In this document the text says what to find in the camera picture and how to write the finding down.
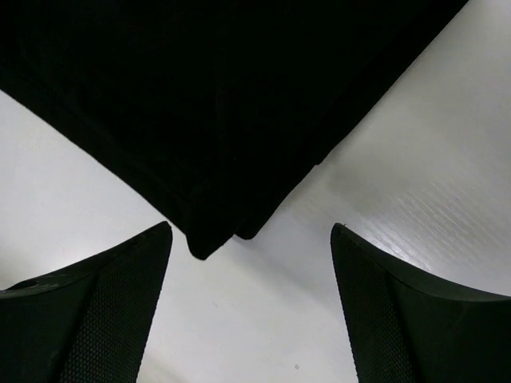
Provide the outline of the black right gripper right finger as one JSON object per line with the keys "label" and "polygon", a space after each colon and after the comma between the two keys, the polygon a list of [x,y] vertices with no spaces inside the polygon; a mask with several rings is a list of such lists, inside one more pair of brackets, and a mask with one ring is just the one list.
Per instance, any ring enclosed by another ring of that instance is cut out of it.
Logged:
{"label": "black right gripper right finger", "polygon": [[360,382],[508,382],[510,298],[439,278],[337,223],[331,251]]}

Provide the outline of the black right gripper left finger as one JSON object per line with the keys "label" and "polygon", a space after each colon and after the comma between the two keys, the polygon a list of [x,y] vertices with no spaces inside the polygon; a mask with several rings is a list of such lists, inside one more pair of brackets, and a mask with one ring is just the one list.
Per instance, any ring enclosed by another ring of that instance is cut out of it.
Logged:
{"label": "black right gripper left finger", "polygon": [[1,292],[3,382],[134,382],[172,246],[162,222]]}

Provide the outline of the black skirt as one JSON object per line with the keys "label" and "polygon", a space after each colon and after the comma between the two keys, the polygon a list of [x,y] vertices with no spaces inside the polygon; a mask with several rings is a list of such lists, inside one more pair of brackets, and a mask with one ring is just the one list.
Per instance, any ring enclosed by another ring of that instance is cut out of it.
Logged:
{"label": "black skirt", "polygon": [[1,88],[206,259],[254,237],[461,1],[4,1]]}

